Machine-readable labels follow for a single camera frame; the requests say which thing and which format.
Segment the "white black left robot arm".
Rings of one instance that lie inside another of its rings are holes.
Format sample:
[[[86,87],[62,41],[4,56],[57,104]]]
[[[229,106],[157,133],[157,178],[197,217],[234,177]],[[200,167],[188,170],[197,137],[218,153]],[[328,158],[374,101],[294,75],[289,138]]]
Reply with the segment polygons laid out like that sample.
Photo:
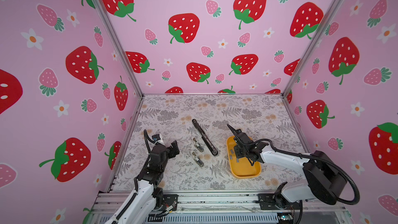
[[[143,169],[134,178],[134,189],[119,207],[116,213],[107,221],[108,224],[142,224],[147,217],[156,219],[167,216],[173,209],[173,204],[162,212],[153,214],[152,211],[161,209],[165,203],[163,189],[159,187],[168,160],[180,153],[177,141],[166,147],[157,143],[148,155]]]

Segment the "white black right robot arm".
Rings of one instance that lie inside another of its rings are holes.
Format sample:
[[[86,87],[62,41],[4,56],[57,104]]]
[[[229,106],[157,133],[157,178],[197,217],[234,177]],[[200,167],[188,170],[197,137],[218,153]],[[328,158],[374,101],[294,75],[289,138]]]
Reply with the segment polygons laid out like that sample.
[[[257,162],[275,164],[303,177],[295,183],[281,183],[269,203],[285,209],[297,201],[318,199],[328,205],[335,205],[339,201],[348,179],[325,153],[317,151],[313,154],[302,154],[280,150],[270,139],[253,141],[240,129],[229,124],[227,127],[234,135],[237,159],[246,158],[251,166]]]

